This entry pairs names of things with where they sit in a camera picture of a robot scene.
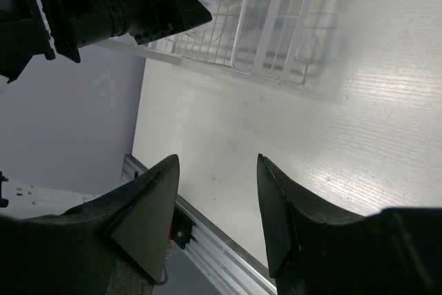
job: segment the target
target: wire rack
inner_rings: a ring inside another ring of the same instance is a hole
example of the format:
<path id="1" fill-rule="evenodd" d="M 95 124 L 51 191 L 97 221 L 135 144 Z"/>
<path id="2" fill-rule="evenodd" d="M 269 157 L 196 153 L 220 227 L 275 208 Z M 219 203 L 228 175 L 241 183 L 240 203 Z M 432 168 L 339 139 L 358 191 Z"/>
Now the wire rack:
<path id="1" fill-rule="evenodd" d="M 213 20 L 148 44 L 150 50 L 242 73 L 304 84 L 308 62 L 297 55 L 311 0 L 200 0 Z M 119 38 L 119 41 L 132 44 Z"/>

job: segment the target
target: wire basket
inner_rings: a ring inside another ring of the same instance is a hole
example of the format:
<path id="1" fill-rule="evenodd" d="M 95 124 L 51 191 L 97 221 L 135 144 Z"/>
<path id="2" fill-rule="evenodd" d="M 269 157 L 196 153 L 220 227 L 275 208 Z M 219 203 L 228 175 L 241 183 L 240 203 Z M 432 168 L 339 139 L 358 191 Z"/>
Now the wire basket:
<path id="1" fill-rule="evenodd" d="M 200 0 L 213 20 L 140 50 L 154 50 L 241 73 L 304 84 L 308 61 L 298 56 L 311 0 Z M 114 40 L 133 46 L 130 36 Z"/>

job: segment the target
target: white wall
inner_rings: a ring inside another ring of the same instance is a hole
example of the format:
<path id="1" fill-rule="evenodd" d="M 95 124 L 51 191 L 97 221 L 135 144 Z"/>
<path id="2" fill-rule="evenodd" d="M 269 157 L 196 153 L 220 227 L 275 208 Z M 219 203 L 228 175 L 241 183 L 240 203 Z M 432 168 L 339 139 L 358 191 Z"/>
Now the white wall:
<path id="1" fill-rule="evenodd" d="M 80 55 L 80 64 L 34 57 L 0 96 L 0 170 L 9 178 L 84 193 L 118 186 L 144 59 L 96 46 Z"/>

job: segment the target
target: cable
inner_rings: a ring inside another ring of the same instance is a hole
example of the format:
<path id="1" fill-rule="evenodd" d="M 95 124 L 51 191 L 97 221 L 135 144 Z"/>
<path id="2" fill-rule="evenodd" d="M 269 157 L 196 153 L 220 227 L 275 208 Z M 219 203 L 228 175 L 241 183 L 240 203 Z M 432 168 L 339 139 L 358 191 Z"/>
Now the cable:
<path id="1" fill-rule="evenodd" d="M 163 271 L 164 271 L 164 280 L 157 283 L 157 286 L 164 286 L 165 284 L 167 284 L 167 280 L 169 279 L 169 277 L 167 276 L 167 270 L 165 266 L 163 266 Z"/>

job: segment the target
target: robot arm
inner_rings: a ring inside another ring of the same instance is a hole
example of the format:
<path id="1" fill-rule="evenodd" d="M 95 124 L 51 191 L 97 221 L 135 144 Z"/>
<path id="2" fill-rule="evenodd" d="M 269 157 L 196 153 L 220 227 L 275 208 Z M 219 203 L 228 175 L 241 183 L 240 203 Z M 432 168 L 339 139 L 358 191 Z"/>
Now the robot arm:
<path id="1" fill-rule="evenodd" d="M 59 54 L 79 63 L 79 48 L 110 37 L 129 33 L 138 44 L 146 44 L 211 20 L 198 0 L 41 0 L 41 4 L 50 32 L 37 0 L 0 0 L 0 77 L 8 83 L 18 78 L 33 55 L 55 58 L 50 37 Z"/>

